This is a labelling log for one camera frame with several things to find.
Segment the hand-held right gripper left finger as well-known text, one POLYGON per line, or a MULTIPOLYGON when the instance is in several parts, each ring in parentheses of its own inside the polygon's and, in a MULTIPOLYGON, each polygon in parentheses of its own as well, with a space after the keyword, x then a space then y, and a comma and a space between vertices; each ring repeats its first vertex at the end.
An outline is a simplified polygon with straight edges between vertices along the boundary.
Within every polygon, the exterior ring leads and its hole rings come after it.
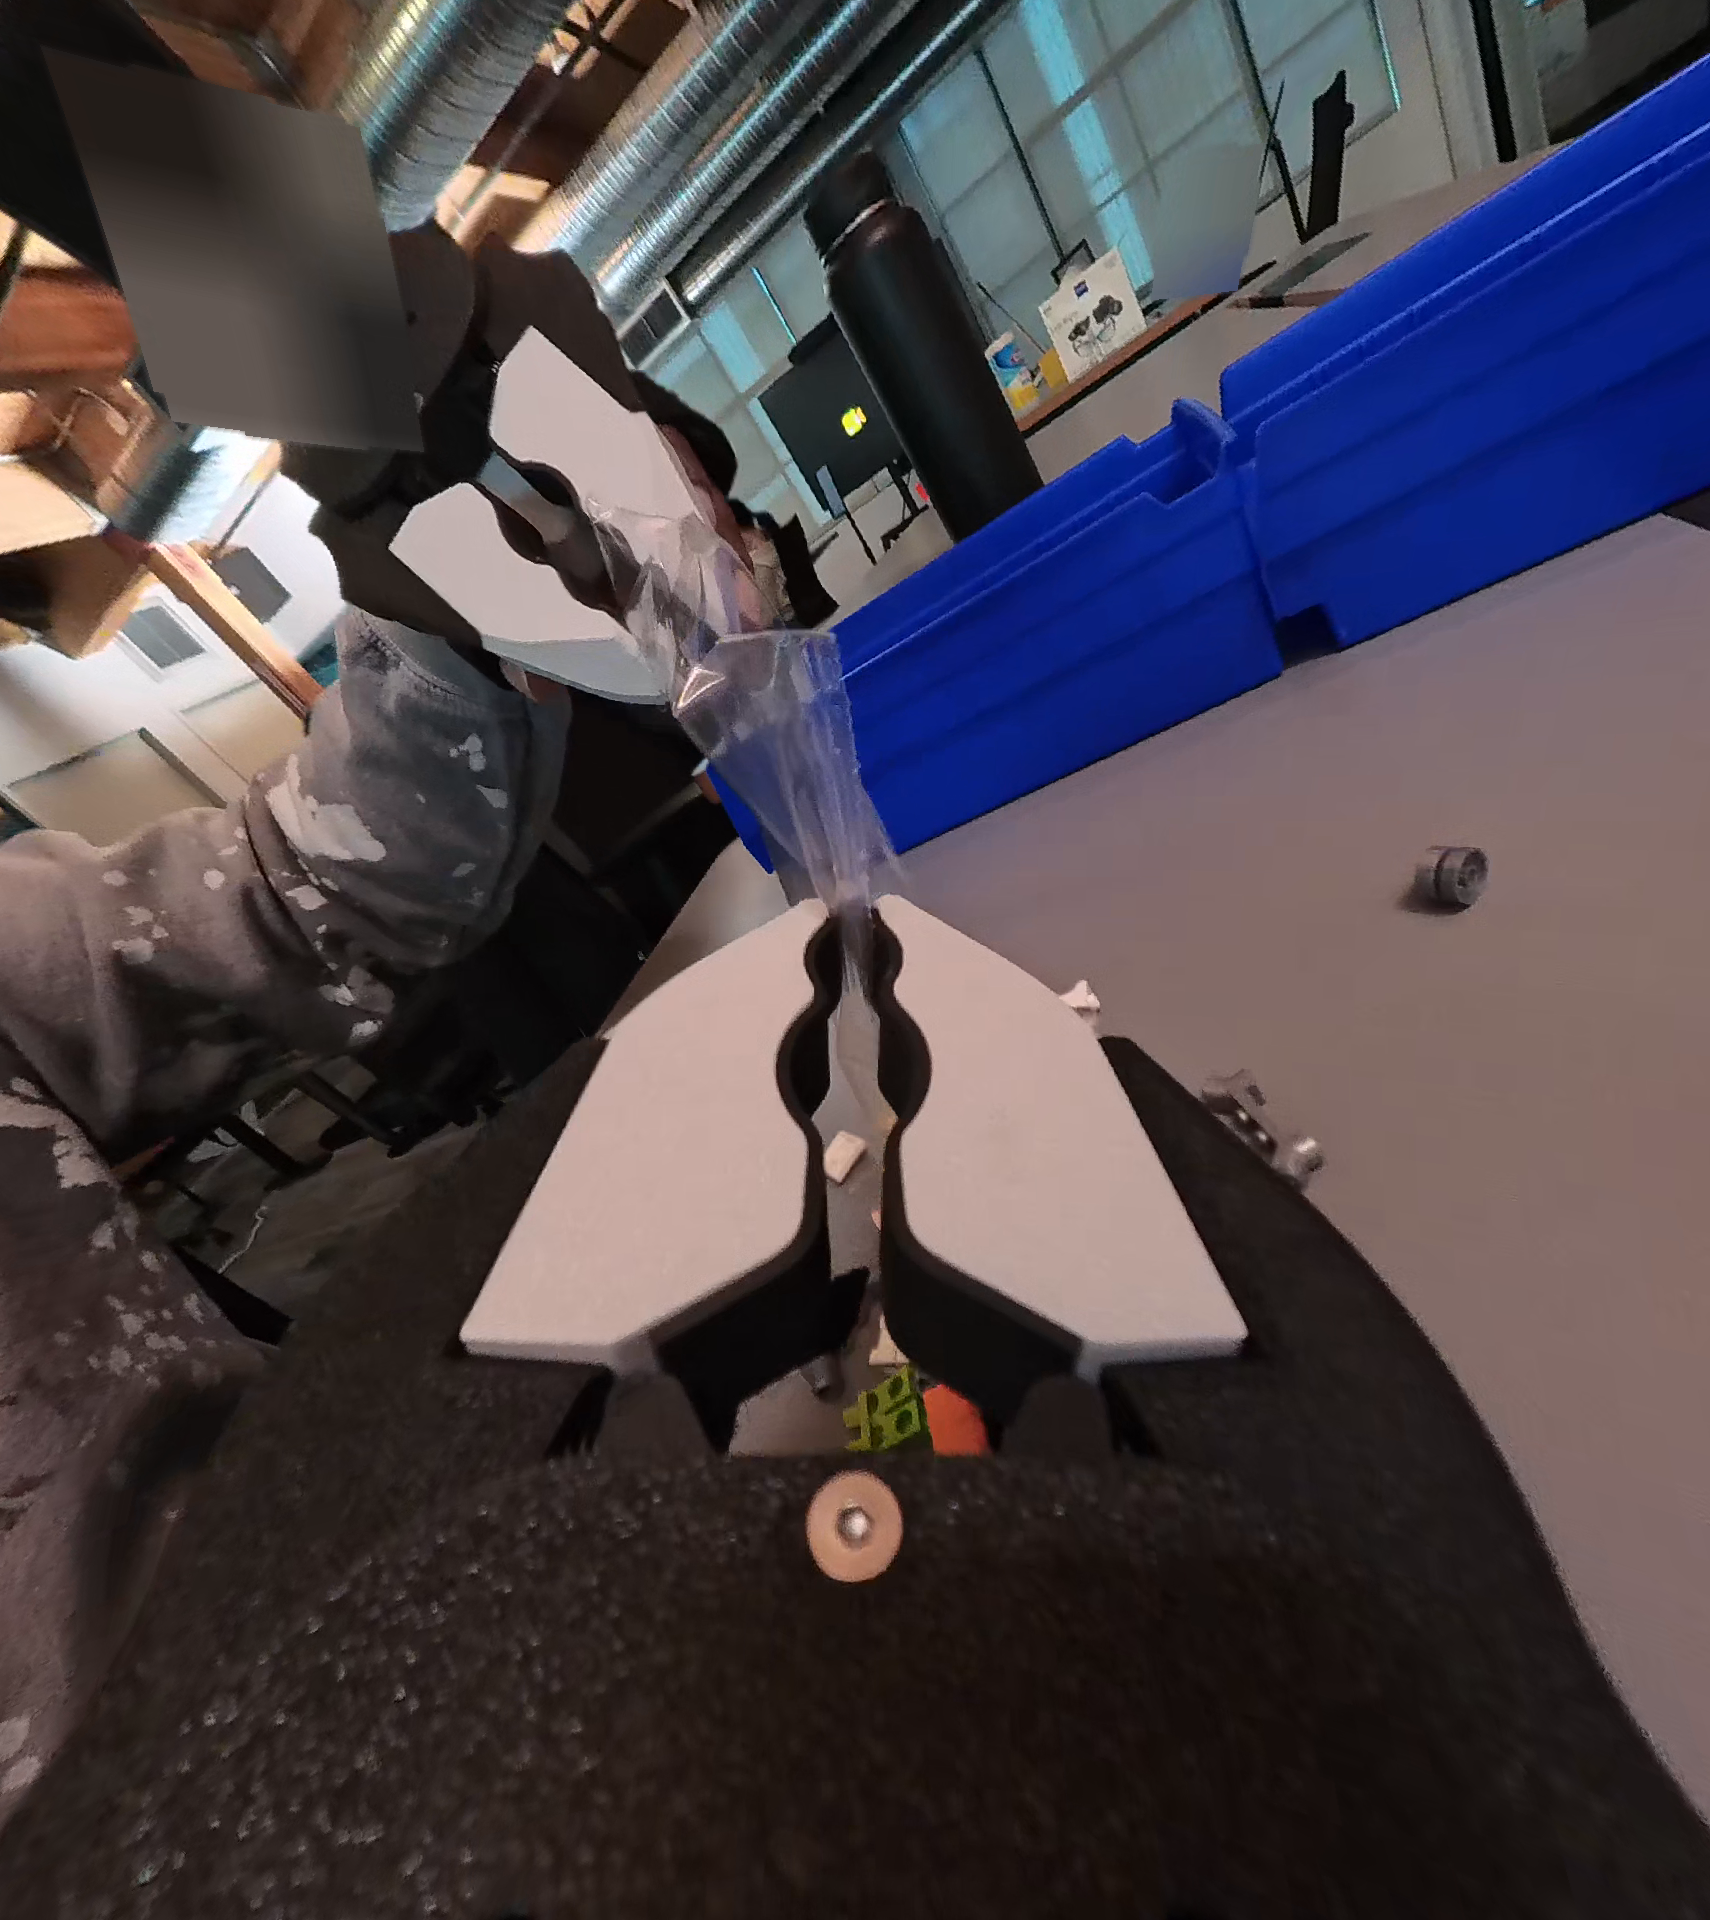
POLYGON ((677 972, 600 1045, 459 1340, 617 1376, 780 1379, 844 1338, 814 1116, 843 988, 809 901, 677 972))

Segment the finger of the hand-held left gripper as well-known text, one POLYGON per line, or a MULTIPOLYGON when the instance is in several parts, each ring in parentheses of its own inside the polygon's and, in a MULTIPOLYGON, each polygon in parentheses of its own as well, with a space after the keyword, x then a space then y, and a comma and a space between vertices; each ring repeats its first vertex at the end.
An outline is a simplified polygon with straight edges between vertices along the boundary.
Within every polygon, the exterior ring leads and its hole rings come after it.
POLYGON ((554 533, 569 560, 603 564, 613 538, 632 563, 677 573, 696 559, 695 508, 656 425, 524 331, 491 407, 491 515, 513 564, 553 570, 554 533))
POLYGON ((391 555, 479 633, 484 649, 574 693, 666 708, 669 675, 609 614, 576 601, 548 564, 513 551, 475 486, 416 505, 391 555))

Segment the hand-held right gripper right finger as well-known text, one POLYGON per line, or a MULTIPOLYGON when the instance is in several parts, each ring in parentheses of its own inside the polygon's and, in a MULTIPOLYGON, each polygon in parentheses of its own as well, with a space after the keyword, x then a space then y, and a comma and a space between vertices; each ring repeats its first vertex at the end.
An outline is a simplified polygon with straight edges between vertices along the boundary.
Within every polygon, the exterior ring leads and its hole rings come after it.
POLYGON ((941 1382, 1101 1382, 1248 1325, 1088 1019, 900 895, 875 916, 885 1318, 941 1382))

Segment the clear bag of lego pieces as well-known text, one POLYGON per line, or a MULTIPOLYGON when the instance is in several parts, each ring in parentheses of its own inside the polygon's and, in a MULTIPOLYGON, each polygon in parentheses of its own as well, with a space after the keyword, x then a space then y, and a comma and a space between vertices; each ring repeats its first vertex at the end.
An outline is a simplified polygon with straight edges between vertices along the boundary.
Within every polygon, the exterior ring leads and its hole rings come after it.
POLYGON ((880 1248, 835 1261, 830 1180, 817 1128, 844 1092, 875 1146, 896 1113, 883 1090, 880 901, 903 891, 896 853, 868 794, 832 637, 729 637, 678 672, 677 719, 753 813, 793 905, 824 922, 803 939, 805 1003, 772 1054, 780 1119, 800 1143, 800 1217, 789 1242, 715 1304, 678 1316, 656 1355, 715 1452, 740 1410, 776 1380, 840 1358, 880 1291, 880 1248))

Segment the person's left forearm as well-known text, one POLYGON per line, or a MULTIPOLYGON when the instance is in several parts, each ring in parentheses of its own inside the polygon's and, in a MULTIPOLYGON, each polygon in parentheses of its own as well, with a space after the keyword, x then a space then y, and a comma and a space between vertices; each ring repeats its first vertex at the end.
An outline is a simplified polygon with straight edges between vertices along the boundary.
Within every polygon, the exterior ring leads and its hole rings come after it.
POLYGON ((0 1213, 106 1186, 293 1059, 370 1045, 507 919, 571 695, 349 612, 303 742, 224 807, 0 846, 0 1213))

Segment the black monitor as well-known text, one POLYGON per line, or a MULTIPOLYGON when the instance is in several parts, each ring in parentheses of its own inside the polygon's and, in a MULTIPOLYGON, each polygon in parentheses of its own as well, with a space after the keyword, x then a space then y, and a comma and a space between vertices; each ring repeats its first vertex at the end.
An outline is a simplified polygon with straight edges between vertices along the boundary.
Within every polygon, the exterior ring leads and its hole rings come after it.
POLYGON ((837 317, 803 335, 757 396, 817 506, 843 516, 868 483, 910 462, 837 317))

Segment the black water bottle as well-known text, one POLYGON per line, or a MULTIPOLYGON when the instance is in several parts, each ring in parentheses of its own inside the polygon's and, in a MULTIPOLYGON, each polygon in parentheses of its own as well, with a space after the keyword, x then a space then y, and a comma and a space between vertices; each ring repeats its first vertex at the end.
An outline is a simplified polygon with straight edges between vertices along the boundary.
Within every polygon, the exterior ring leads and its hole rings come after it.
POLYGON ((803 223, 843 337, 961 546, 1042 489, 963 280, 873 150, 824 171, 803 223))

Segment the silver ceiling duct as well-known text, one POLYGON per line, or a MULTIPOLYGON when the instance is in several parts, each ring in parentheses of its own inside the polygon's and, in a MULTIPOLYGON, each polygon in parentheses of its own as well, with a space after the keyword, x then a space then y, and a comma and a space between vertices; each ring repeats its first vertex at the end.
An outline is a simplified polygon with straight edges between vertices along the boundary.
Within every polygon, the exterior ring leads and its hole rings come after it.
MULTIPOLYGON (((320 95, 358 128, 391 229, 416 229, 519 95, 544 81, 553 114, 572 87, 546 52, 617 57, 624 4, 363 4, 363 26, 320 95)), ((680 4, 683 25, 585 154, 532 206, 520 249, 571 257, 624 320, 659 294, 709 223, 778 158, 863 69, 903 67, 969 4, 680 4)))

